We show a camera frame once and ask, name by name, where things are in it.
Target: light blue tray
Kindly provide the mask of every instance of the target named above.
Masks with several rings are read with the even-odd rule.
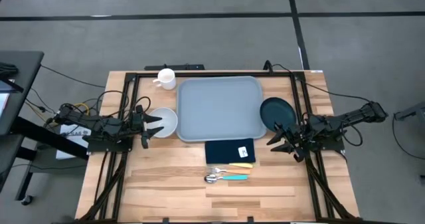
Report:
[[[177,135],[185,142],[261,138],[262,101],[251,76],[187,79],[177,89]]]

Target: fork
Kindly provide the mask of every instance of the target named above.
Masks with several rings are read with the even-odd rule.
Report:
[[[208,167],[209,173],[220,173],[220,172],[226,172],[226,173],[235,173],[235,174],[250,174],[251,169],[220,169],[216,167]]]

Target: black desk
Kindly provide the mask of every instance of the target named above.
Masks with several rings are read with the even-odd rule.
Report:
[[[9,175],[15,158],[23,158],[35,162],[40,160],[41,156],[46,156],[45,153],[51,156],[56,150],[60,150],[80,158],[84,163],[88,160],[86,148],[18,116],[41,67],[43,56],[43,52],[37,51],[0,51],[1,62],[14,64],[19,69],[19,73],[10,77],[10,79],[15,80],[15,84],[23,88],[22,93],[18,92],[9,95],[6,107],[0,116],[0,191]],[[21,144],[24,137],[47,144],[52,148],[45,149],[48,151],[44,154],[40,150],[23,148]],[[27,174],[19,188],[16,199],[20,200],[25,196],[33,174],[32,170],[30,167],[27,169]]]

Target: white bowl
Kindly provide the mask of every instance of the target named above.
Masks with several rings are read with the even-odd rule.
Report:
[[[146,128],[164,127],[161,131],[156,133],[154,137],[166,138],[173,134],[177,128],[177,115],[169,108],[157,108],[149,115],[162,118],[160,121],[152,122],[146,125]]]

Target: mug handle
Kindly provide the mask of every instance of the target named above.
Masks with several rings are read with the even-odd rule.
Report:
[[[159,79],[154,79],[152,82],[159,82],[159,84],[157,84],[157,87],[161,87],[161,81],[159,81]]]

